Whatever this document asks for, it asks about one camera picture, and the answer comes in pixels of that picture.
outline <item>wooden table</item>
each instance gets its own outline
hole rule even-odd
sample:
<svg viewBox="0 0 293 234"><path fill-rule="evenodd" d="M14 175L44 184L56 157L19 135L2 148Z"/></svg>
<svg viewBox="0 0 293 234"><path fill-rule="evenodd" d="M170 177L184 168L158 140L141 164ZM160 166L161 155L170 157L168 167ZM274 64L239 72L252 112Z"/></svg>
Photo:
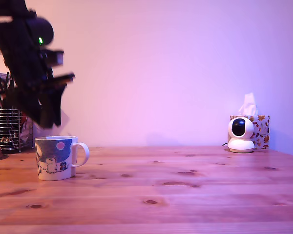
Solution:
<svg viewBox="0 0 293 234"><path fill-rule="evenodd" d="M293 156L226 147L94 148L40 181L32 152L0 161L0 234L293 233Z"/></svg>

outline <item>white wall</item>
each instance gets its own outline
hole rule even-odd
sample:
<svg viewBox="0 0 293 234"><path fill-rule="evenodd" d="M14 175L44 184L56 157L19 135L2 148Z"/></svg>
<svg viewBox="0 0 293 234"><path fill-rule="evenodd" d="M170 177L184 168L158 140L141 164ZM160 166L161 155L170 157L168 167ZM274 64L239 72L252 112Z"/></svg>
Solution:
<svg viewBox="0 0 293 234"><path fill-rule="evenodd" d="M221 145L253 92L293 154L293 0L27 0L73 71L63 125L89 146Z"/></svg>

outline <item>mug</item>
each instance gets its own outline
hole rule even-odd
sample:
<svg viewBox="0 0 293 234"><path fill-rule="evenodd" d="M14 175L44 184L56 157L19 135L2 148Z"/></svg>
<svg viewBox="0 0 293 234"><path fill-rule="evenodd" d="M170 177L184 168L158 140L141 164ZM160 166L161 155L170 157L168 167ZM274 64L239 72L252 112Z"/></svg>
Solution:
<svg viewBox="0 0 293 234"><path fill-rule="evenodd" d="M77 164L77 147L85 152L84 161ZM62 180L76 174L76 167L89 159L89 149L78 142L76 136L45 136L35 138L38 178L41 180Z"/></svg>

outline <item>autumn leaf pattern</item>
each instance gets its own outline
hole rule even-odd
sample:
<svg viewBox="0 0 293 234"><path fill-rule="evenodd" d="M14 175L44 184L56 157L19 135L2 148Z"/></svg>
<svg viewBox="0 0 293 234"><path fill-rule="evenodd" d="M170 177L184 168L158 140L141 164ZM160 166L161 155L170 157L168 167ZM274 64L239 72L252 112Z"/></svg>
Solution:
<svg viewBox="0 0 293 234"><path fill-rule="evenodd" d="M267 136L264 137L264 142L265 143L268 143L268 141L269 141L269 135L267 135Z"/></svg>
<svg viewBox="0 0 293 234"><path fill-rule="evenodd" d="M262 121L263 119L265 119L265 116L258 116L259 121Z"/></svg>

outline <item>security camera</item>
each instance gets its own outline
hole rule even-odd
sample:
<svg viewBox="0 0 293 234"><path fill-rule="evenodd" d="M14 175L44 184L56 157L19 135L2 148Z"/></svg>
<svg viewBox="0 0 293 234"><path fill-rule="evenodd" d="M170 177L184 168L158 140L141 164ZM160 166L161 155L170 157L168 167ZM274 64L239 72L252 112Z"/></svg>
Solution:
<svg viewBox="0 0 293 234"><path fill-rule="evenodd" d="M232 137L228 143L231 152L250 153L255 148L251 136L254 132L253 123L245 117L236 117L228 126L229 135Z"/></svg>

